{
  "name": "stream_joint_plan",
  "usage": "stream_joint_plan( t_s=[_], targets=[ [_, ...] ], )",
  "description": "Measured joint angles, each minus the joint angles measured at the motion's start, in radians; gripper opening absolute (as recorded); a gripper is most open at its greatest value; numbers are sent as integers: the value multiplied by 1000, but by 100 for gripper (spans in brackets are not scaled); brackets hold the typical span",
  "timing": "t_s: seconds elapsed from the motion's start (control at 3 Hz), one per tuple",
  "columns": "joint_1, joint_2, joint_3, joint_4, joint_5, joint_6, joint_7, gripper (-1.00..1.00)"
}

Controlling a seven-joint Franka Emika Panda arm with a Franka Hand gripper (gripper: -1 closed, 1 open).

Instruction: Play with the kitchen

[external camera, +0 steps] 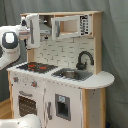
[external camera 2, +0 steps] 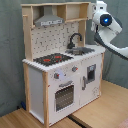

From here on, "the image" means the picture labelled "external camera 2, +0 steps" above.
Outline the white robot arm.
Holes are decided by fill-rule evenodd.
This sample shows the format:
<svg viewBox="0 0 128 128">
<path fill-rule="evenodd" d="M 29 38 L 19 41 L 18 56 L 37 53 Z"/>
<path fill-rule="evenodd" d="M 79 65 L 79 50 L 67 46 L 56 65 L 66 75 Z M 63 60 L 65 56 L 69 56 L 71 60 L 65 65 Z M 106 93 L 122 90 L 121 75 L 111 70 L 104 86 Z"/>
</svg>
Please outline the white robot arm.
<svg viewBox="0 0 128 128">
<path fill-rule="evenodd" d="M 122 31 L 122 23 L 107 11 L 107 4 L 97 0 L 93 5 L 92 30 L 94 41 L 112 53 L 128 60 L 128 47 L 118 48 L 111 41 Z"/>
</svg>

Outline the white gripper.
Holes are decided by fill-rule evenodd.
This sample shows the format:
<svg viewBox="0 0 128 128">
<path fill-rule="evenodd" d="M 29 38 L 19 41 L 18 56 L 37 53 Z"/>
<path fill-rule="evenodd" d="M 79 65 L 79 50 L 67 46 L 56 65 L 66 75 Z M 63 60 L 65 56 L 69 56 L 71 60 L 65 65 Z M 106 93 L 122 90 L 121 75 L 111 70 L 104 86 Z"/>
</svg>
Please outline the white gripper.
<svg viewBox="0 0 128 128">
<path fill-rule="evenodd" d="M 107 4 L 103 1 L 97 1 L 95 4 L 94 14 L 98 16 L 107 14 Z"/>
</svg>

